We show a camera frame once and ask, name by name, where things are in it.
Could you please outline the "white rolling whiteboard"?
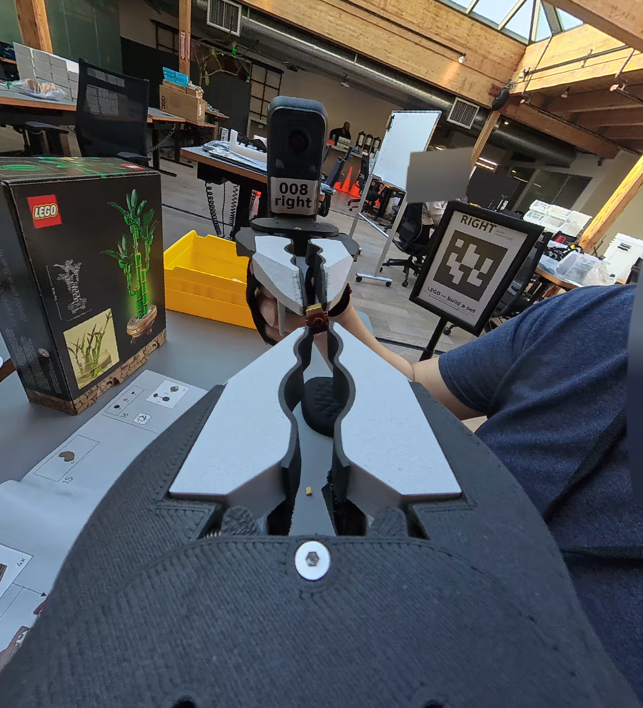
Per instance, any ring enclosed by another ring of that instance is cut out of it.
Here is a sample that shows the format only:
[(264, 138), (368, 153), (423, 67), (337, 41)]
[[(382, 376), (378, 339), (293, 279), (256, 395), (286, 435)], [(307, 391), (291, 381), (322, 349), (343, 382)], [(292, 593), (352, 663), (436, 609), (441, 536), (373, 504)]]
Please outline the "white rolling whiteboard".
[(394, 242), (394, 237), (407, 206), (407, 197), (404, 196), (400, 202), (397, 217), (395, 217), (390, 230), (388, 232), (383, 231), (380, 226), (362, 214), (363, 202), (368, 195), (371, 180), (378, 178), (385, 185), (395, 190), (406, 192), (407, 170), (411, 154), (414, 152), (424, 152), (427, 149), (440, 119), (441, 111), (439, 110), (393, 111), (391, 113), (387, 131), (380, 146), (376, 161), (365, 182), (358, 211), (349, 231), (349, 236), (353, 236), (358, 220), (363, 219), (384, 236), (385, 244), (375, 271), (372, 274), (358, 272), (355, 275), (356, 282), (361, 282), (362, 279), (369, 279), (383, 282), (387, 287), (392, 284), (391, 278), (383, 277), (379, 273), (387, 258), (388, 250)]

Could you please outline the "lego instruction booklet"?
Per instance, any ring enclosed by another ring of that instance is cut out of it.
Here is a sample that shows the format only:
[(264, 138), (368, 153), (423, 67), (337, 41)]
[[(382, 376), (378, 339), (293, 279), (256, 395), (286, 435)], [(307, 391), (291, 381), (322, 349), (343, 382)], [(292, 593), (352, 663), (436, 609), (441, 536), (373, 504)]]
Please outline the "lego instruction booklet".
[(145, 370), (19, 481), (0, 485), (0, 672), (125, 468), (205, 390)]

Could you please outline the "black mesh office chair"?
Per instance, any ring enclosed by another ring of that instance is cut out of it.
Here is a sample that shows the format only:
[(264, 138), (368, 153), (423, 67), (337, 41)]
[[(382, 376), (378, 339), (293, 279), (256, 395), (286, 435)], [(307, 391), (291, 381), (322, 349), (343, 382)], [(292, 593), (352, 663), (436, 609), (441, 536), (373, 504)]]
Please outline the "black mesh office chair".
[(149, 83), (79, 60), (75, 133), (82, 156), (148, 167)]

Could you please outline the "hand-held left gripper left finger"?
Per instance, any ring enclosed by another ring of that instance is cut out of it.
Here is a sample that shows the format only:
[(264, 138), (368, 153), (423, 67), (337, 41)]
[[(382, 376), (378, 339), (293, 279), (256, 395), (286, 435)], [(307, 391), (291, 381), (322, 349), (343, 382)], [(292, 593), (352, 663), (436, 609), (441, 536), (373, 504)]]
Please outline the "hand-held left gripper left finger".
[(288, 534), (301, 473), (293, 411), (310, 359), (311, 332), (299, 328), (233, 376), (169, 493), (244, 506), (256, 519), (267, 517), (270, 534)]

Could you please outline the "black swivel office chair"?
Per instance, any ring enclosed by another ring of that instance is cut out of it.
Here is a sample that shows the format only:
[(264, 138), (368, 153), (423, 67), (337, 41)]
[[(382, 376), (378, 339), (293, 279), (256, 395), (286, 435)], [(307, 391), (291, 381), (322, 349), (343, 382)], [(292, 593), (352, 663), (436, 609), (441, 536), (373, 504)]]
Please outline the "black swivel office chair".
[(408, 254), (406, 259), (389, 259), (383, 266), (403, 266), (403, 287), (409, 284), (409, 272), (413, 270), (417, 276), (427, 253), (429, 240), (435, 226), (422, 226), (421, 211), (423, 202), (409, 203), (396, 232), (394, 244), (399, 251)]

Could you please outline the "stack of clear plastic bins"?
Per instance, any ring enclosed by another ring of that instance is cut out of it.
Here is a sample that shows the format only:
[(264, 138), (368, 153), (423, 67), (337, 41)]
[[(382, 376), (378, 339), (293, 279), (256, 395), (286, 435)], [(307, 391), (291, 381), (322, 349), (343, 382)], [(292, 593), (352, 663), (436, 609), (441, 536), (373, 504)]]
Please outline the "stack of clear plastic bins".
[(594, 256), (577, 245), (591, 219), (581, 212), (534, 200), (524, 220), (541, 226), (549, 235), (539, 268), (576, 286), (627, 282), (633, 266), (643, 258), (643, 240), (619, 233), (603, 256)]

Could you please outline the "wooden desk with boxes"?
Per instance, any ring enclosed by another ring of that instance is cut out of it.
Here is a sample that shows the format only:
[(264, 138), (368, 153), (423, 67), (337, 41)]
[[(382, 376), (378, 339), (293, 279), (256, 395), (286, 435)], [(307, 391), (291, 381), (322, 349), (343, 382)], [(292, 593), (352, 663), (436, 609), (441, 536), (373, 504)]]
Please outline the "wooden desk with boxes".
[[(0, 82), (0, 125), (14, 126), (34, 121), (54, 126), (73, 126), (76, 111), (77, 106), (73, 102), (53, 102), (27, 96), (9, 90), (5, 82)], [(167, 130), (166, 125), (174, 131), (176, 162), (181, 152), (180, 132), (185, 124), (189, 123), (196, 128), (215, 128), (211, 123), (192, 122), (157, 108), (148, 109), (147, 122), (155, 142), (158, 140), (158, 133)]]

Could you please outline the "stack of grey boxes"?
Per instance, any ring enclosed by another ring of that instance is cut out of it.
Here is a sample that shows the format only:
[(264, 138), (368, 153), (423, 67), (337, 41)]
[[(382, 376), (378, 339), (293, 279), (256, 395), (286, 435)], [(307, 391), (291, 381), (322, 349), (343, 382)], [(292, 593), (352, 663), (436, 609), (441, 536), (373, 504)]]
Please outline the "stack of grey boxes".
[(58, 103), (75, 103), (79, 87), (79, 64), (49, 52), (14, 43), (18, 81), (11, 89), (27, 96)]

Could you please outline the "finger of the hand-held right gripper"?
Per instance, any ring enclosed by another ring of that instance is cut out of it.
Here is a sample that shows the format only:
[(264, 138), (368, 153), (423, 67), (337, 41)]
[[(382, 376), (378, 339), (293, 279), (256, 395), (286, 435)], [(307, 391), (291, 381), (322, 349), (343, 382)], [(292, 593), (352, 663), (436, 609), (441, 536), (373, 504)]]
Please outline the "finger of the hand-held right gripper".
[(305, 279), (296, 263), (293, 241), (284, 236), (255, 235), (252, 268), (255, 278), (287, 309), (304, 315)]
[(312, 242), (315, 302), (323, 310), (333, 309), (341, 300), (353, 262), (343, 242)]

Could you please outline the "grey ventilation duct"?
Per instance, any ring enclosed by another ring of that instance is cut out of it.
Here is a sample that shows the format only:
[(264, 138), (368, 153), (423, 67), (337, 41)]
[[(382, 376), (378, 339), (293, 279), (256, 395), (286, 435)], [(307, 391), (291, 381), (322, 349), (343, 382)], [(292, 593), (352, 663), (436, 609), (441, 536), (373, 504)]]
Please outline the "grey ventilation duct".
[[(337, 82), (349, 79), (353, 88), (396, 105), (440, 110), (442, 121), (448, 119), (457, 98), (451, 91), (390, 69), (358, 52), (265, 18), (262, 13), (247, 8), (241, 15), (241, 39), (260, 53), (271, 53), (277, 62), (288, 60), (305, 71), (323, 74)], [(505, 124), (503, 118), (492, 130), (489, 142), (552, 166), (568, 167), (577, 156), (572, 145), (516, 121)]]

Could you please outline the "person in blue shirt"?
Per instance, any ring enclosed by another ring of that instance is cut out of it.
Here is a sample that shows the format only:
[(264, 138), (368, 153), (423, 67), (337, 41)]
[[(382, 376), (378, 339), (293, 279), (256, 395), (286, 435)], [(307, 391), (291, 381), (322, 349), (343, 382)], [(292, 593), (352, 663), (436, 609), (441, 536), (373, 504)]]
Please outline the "person in blue shirt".
[[(577, 288), (439, 359), (450, 392), (487, 416), (477, 436), (540, 514), (625, 408), (635, 295), (635, 285)], [(626, 435), (548, 528), (563, 550), (643, 549)], [(564, 559), (586, 615), (643, 705), (643, 560)]]

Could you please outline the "yellow plastic bin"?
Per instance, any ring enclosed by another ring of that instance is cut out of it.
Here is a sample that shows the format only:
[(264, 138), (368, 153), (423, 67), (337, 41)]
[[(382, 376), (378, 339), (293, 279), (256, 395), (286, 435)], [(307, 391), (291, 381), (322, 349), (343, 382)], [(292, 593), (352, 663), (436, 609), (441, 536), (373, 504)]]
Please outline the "yellow plastic bin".
[(248, 258), (238, 256), (234, 242), (191, 231), (164, 252), (166, 307), (255, 329), (246, 303), (247, 270)]

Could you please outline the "black lego set box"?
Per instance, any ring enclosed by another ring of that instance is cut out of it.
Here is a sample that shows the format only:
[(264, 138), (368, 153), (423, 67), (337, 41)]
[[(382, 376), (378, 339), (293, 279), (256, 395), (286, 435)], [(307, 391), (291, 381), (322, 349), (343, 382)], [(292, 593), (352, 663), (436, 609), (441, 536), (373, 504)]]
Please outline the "black lego set box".
[(166, 341), (159, 172), (0, 158), (0, 332), (33, 403), (78, 414)]

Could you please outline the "person's right hand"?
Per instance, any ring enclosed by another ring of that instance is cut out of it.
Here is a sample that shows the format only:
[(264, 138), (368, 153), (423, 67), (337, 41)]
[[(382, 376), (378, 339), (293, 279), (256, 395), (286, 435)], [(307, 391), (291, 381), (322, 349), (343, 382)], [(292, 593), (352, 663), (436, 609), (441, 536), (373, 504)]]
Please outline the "person's right hand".
[[(278, 301), (262, 286), (256, 290), (256, 303), (265, 324), (265, 335), (275, 343), (307, 325), (306, 318), (301, 315), (284, 312), (281, 317), (278, 314)], [(329, 312), (329, 318), (331, 322), (340, 324), (355, 335), (365, 329), (365, 323), (353, 306), (350, 285), (345, 287), (341, 300)]]

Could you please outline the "white air vent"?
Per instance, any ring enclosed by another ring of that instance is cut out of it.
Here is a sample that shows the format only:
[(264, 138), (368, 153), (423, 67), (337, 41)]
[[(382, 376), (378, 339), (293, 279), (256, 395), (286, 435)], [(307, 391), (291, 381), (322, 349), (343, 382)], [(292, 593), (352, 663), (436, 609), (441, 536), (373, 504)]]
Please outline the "white air vent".
[(460, 128), (471, 130), (481, 106), (455, 96), (446, 121)]
[(214, 29), (239, 37), (242, 9), (242, 5), (234, 1), (207, 1), (206, 23)]

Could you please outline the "black framed marker sign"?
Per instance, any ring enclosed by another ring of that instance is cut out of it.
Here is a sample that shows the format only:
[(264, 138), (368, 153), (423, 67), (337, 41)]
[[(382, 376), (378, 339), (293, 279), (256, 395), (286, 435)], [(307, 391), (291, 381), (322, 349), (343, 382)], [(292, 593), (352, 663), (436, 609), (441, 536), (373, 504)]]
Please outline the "black framed marker sign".
[(481, 333), (542, 231), (460, 200), (448, 203), (409, 297), (440, 318), (420, 361), (432, 358), (449, 322)]

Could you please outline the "person's right forearm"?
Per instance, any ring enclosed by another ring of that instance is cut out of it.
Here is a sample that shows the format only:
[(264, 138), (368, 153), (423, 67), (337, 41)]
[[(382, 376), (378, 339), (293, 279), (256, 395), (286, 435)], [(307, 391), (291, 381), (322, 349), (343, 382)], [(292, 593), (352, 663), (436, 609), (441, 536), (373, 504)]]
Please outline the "person's right forearm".
[(369, 349), (405, 375), (406, 378), (422, 384), (459, 420), (472, 420), (484, 417), (483, 413), (479, 413), (461, 403), (457, 397), (450, 392), (450, 389), (441, 376), (438, 359), (425, 360), (411, 364), (397, 353), (393, 353), (371, 334), (352, 304), (348, 305), (340, 316), (331, 318), (330, 321), (344, 327), (344, 329), (353, 334), (359, 341), (369, 347)]

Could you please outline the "brown cardboard box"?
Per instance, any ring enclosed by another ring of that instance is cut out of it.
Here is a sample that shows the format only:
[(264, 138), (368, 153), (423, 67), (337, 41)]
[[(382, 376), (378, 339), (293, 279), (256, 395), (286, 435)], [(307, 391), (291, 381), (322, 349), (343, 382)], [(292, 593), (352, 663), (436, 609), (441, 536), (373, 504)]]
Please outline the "brown cardboard box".
[(159, 108), (187, 122), (205, 122), (206, 101), (200, 86), (181, 86), (163, 81), (159, 87)]

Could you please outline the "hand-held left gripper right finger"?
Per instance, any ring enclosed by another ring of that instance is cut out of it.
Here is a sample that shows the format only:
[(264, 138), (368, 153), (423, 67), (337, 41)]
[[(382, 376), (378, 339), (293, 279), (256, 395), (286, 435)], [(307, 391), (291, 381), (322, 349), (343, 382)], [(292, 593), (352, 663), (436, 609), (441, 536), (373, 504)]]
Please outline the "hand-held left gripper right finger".
[(334, 392), (329, 508), (338, 534), (365, 534), (387, 507), (458, 499), (460, 485), (411, 382), (337, 324), (327, 332)]

